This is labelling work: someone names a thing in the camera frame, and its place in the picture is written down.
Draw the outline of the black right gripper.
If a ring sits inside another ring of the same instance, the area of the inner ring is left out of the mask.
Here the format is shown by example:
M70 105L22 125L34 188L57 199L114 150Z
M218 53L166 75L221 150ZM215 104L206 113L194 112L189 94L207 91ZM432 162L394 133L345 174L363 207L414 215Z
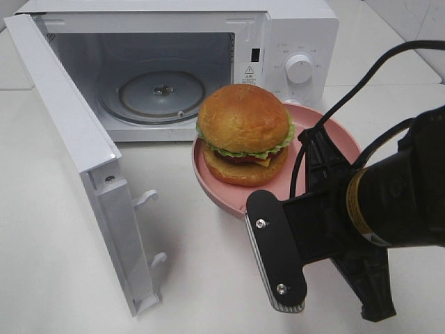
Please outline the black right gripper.
M359 233L347 210L347 188L355 174L324 127L305 154L305 193L282 202L303 264L327 258L362 303L361 316L382 321L396 315L391 295L388 252Z

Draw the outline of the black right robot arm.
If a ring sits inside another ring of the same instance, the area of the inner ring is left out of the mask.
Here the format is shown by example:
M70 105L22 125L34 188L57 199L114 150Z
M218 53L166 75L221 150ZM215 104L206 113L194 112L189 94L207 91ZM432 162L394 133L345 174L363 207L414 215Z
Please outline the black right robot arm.
M394 316L389 249L444 245L444 108L392 127L284 212L304 264L331 259L365 320Z

